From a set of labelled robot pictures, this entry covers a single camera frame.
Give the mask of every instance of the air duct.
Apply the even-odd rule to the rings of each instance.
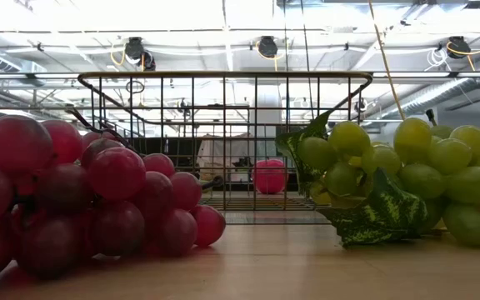
[[[480,71],[480,61],[475,63],[476,70]],[[439,103],[451,100],[464,93],[471,92],[479,88],[479,84],[475,78],[453,79],[440,85],[431,85],[425,87],[414,94],[400,100],[402,110],[407,115],[425,111]],[[378,113],[374,113],[371,117],[376,117]],[[387,112],[381,114],[381,118],[396,118],[398,109],[395,104],[388,108]]]

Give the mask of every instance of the red grape bunch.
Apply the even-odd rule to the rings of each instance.
[[[201,195],[169,157],[141,158],[111,133],[81,137],[62,120],[0,117],[0,273],[13,259],[49,279],[98,254],[187,255],[225,229],[220,212],[198,205]]]

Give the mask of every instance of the table surface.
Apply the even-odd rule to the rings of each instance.
[[[51,282],[11,265],[0,299],[480,299],[480,249],[446,235],[346,250],[330,225],[230,225],[179,259],[96,262]]]

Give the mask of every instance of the ceiling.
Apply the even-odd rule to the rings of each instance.
[[[451,36],[463,36],[473,52],[480,50],[480,8],[469,8],[468,1],[373,2],[391,71],[468,68],[467,59],[443,59]],[[261,36],[274,37],[280,59],[264,59],[258,53],[256,46]],[[123,46],[130,37],[143,39],[157,71],[384,71],[366,1],[292,0],[284,5],[282,0],[0,0],[1,56],[35,62],[48,73],[140,71],[127,59],[116,64],[122,60]],[[480,53],[472,55],[472,59],[479,61]],[[5,89],[6,93],[26,102],[33,103],[36,97],[45,98],[45,106],[90,103],[88,90],[60,88],[71,85],[71,80],[53,79],[42,87],[0,81],[0,89],[2,84],[14,87]],[[129,98],[125,82],[106,84],[119,87],[106,91],[111,97],[124,99],[124,103]],[[160,82],[147,80],[145,84],[146,92],[135,96],[138,103],[160,106]],[[271,84],[285,98],[284,78]],[[192,101],[189,80],[176,79],[169,87],[164,93],[165,106],[175,108],[183,98],[187,103]],[[422,87],[407,82],[397,84],[396,89],[405,96]],[[250,82],[228,82],[226,103],[247,105],[253,94]],[[331,107],[347,96],[348,87],[327,83],[320,94],[320,106]],[[202,80],[196,84],[195,95],[196,105],[222,103],[223,85],[216,80]],[[393,103],[385,81],[374,82],[362,96],[370,103]],[[291,107],[301,107],[317,98],[317,89],[307,83],[294,83],[290,98]],[[229,120],[247,117],[247,110],[228,113]],[[71,119],[62,111],[54,114]],[[167,114],[165,118],[183,119],[175,109]],[[153,110],[142,112],[142,116],[161,117]],[[127,119],[128,114],[111,111],[109,117],[116,122]],[[216,110],[197,115],[201,121],[222,118],[223,112]],[[300,122],[309,119],[310,112],[294,111],[291,118]]]

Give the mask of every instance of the grape leaf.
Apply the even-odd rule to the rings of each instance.
[[[428,217],[425,202],[399,188],[381,168],[373,174],[372,191],[356,207],[318,211],[337,228],[344,247],[416,237]]]
[[[309,196],[310,185],[317,181],[325,172],[322,169],[309,167],[299,159],[298,146],[304,138],[316,137],[323,138],[326,132],[329,115],[333,110],[326,111],[317,116],[304,129],[297,132],[289,132],[279,134],[275,138],[277,149],[288,158],[292,159],[296,166],[297,184],[299,186],[299,194]]]

